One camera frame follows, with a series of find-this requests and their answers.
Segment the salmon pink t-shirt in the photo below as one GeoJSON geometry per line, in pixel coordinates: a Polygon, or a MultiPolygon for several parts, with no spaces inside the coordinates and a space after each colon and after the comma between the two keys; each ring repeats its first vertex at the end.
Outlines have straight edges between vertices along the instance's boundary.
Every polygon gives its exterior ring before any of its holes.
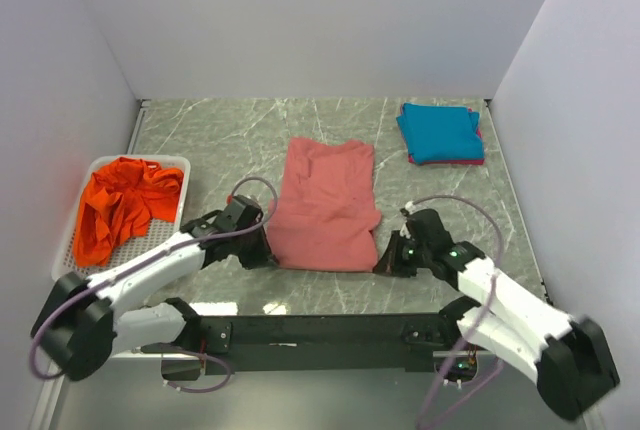
{"type": "Polygon", "coordinates": [[[374,147],[359,140],[327,145],[290,140],[281,190],[267,225],[279,266],[370,273],[381,221],[373,191],[374,147]]]}

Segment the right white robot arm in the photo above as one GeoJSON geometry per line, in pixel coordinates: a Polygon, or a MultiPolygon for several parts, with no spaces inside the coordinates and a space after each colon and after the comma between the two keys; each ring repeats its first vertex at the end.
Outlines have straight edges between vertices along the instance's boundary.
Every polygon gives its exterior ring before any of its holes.
{"type": "Polygon", "coordinates": [[[502,272],[467,241],[455,242],[434,209],[402,209],[374,271],[412,277],[420,269],[461,296],[440,312],[439,337],[460,349],[470,343],[492,352],[536,386],[547,407],[566,421],[616,389],[620,377],[602,328],[592,319],[554,308],[502,272]]]}

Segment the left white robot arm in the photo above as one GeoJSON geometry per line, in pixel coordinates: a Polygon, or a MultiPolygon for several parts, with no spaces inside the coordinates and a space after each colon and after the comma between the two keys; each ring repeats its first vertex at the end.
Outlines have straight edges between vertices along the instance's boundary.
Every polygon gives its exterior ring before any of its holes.
{"type": "Polygon", "coordinates": [[[80,381],[112,356],[148,345],[194,353],[205,345],[202,317],[181,298],[153,307],[142,302],[162,287],[207,266],[236,257],[246,269],[275,262],[263,211],[249,197],[233,195],[226,207],[184,224],[168,240],[114,269],[89,277],[70,272],[54,284],[31,330],[29,366],[43,351],[62,376],[80,381]]]}

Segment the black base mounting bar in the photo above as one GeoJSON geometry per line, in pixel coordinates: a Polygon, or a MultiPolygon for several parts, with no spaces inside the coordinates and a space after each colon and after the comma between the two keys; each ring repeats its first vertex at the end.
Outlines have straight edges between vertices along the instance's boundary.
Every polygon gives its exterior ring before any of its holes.
{"type": "Polygon", "coordinates": [[[431,372],[461,336],[438,313],[217,316],[191,320],[174,341],[239,372],[403,369],[431,372]]]}

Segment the orange t-shirt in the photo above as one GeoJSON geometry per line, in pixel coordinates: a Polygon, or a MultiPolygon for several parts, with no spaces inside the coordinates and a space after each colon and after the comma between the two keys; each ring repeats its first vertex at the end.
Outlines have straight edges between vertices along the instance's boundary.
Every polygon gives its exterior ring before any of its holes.
{"type": "Polygon", "coordinates": [[[151,222],[173,223],[184,171],[157,161],[119,157],[91,173],[78,205],[76,265],[105,266],[114,250],[147,235],[151,222]]]}

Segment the aluminium frame rail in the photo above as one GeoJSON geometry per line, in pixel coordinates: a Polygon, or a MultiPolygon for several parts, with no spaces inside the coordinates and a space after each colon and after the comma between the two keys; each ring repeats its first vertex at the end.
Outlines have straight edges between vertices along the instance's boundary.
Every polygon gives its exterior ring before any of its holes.
{"type": "MultiPolygon", "coordinates": [[[[571,329],[570,317],[548,306],[512,312],[500,306],[488,310],[460,300],[438,314],[452,320],[465,339],[487,333],[490,324],[496,323],[532,349],[545,345],[548,336],[562,336],[571,329]]],[[[120,319],[115,319],[111,310],[66,312],[45,330],[40,345],[60,366],[85,359],[103,363],[137,347],[168,344],[180,348],[174,341],[191,320],[200,317],[217,316],[199,315],[182,301],[130,311],[120,319]]]]}

